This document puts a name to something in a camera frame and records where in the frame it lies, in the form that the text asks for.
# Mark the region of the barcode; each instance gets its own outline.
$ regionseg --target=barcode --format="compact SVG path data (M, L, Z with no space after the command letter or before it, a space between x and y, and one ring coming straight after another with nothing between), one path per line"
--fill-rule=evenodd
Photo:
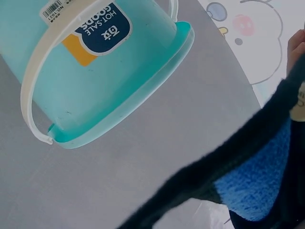
M48 18L52 13L54 13L62 5L60 0L55 0L42 14Z

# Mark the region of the barcode sticker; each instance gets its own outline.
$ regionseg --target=barcode sticker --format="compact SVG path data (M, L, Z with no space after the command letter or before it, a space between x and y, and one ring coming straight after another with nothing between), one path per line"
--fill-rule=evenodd
M50 0L40 11L40 17L48 25L58 19L61 13L73 3L74 0Z

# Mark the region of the cartoon eye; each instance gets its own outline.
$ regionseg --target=cartoon eye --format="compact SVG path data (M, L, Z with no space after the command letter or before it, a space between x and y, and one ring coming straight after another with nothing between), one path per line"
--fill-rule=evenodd
M218 2L211 2L206 8L206 12L215 21L224 21L228 16L225 7Z
M235 39L235 44L237 44L237 45L242 45L242 44L243 44L243 40L240 39L240 38L236 38L236 39Z

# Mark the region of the dark blue label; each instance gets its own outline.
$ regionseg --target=dark blue label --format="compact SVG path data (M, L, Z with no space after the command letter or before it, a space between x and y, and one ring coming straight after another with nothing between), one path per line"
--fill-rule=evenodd
M93 55L103 55L114 50L132 32L127 16L111 3L92 16L75 31L82 39L82 46Z

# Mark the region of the yellow label patch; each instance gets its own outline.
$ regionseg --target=yellow label patch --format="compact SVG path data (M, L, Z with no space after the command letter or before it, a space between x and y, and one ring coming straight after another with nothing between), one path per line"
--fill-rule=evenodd
M81 45L80 38L73 34L69 35L62 44L67 48L67 50L74 56L74 58L82 66L88 66L92 61L94 61L97 56L88 53Z

